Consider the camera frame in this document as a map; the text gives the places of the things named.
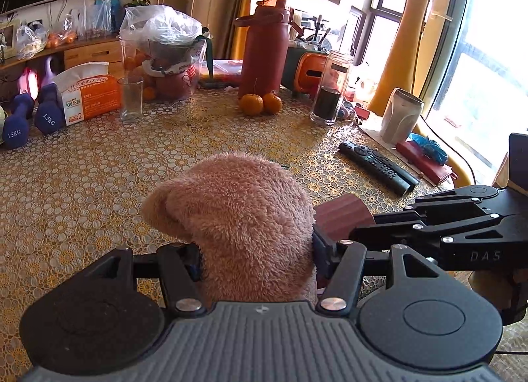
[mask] remote control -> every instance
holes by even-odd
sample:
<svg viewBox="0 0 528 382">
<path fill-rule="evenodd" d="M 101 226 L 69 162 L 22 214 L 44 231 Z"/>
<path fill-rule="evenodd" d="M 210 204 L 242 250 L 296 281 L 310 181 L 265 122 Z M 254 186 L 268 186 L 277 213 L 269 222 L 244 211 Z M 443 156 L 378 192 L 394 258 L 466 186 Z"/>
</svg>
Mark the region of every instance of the remote control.
<svg viewBox="0 0 528 382">
<path fill-rule="evenodd" d="M 366 145 L 344 141 L 339 144 L 339 151 L 348 159 L 365 168 L 366 172 L 375 176 L 398 196 L 404 196 L 411 192 L 420 182 L 405 169 Z"/>
</svg>

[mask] wooden drawer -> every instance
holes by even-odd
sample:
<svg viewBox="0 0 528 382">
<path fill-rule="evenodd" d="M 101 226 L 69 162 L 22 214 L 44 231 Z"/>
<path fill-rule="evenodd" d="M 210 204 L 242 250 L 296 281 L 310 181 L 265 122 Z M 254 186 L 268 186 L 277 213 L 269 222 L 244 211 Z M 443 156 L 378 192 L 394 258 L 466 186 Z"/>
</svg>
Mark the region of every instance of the wooden drawer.
<svg viewBox="0 0 528 382">
<path fill-rule="evenodd" d="M 108 73 L 109 75 L 113 75 L 117 80 L 124 77 L 125 70 L 123 69 L 123 63 L 119 61 L 108 64 Z"/>
<path fill-rule="evenodd" d="M 72 48 L 64 52 L 64 67 L 66 69 L 86 62 L 121 62 L 121 43 L 116 40 Z"/>
</svg>

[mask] red water bottle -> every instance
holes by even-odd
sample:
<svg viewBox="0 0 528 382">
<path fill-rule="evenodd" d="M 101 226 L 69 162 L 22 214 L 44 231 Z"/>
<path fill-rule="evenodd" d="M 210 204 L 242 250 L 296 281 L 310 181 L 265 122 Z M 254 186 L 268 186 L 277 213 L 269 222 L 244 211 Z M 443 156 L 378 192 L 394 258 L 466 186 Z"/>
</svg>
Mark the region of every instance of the red water bottle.
<svg viewBox="0 0 528 382">
<path fill-rule="evenodd" d="M 234 20 L 237 27 L 249 27 L 239 97 L 247 93 L 276 93 L 281 87 L 288 51 L 289 26 L 303 34 L 293 22 L 294 10 L 286 8 L 286 0 L 263 0 L 257 4 L 254 15 Z"/>
</svg>

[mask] lace tablecloth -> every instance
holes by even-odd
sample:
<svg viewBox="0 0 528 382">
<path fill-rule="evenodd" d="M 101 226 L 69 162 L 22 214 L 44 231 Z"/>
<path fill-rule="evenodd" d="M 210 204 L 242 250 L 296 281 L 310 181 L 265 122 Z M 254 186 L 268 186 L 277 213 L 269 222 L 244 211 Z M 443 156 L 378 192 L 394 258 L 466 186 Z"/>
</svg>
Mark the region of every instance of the lace tablecloth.
<svg viewBox="0 0 528 382">
<path fill-rule="evenodd" d="M 145 105 L 135 124 L 111 112 L 46 137 L 33 130 L 25 147 L 0 152 L 1 380 L 30 367 L 18 337 L 28 305 L 117 245 L 151 253 L 173 241 L 143 222 L 141 203 L 157 182 L 208 155 L 245 151 L 286 164 L 315 205 L 349 192 L 386 212 L 437 191 L 422 181 L 398 199 L 336 154 L 344 139 L 373 140 L 351 124 L 315 127 L 306 106 L 282 96 L 278 115 L 247 118 L 236 93 L 198 91 L 189 101 Z M 157 283 L 138 288 L 160 302 Z"/>
</svg>

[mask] pink plush toy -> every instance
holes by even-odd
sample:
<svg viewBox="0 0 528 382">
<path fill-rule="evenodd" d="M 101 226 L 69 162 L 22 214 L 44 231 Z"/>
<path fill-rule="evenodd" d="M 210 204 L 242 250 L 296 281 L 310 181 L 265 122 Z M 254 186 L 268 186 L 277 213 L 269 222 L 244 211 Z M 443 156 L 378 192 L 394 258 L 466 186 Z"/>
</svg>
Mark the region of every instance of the pink plush toy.
<svg viewBox="0 0 528 382">
<path fill-rule="evenodd" d="M 314 210 L 292 175 L 247 154 L 218 154 L 157 187 L 142 214 L 203 256 L 208 304 L 316 301 Z"/>
</svg>

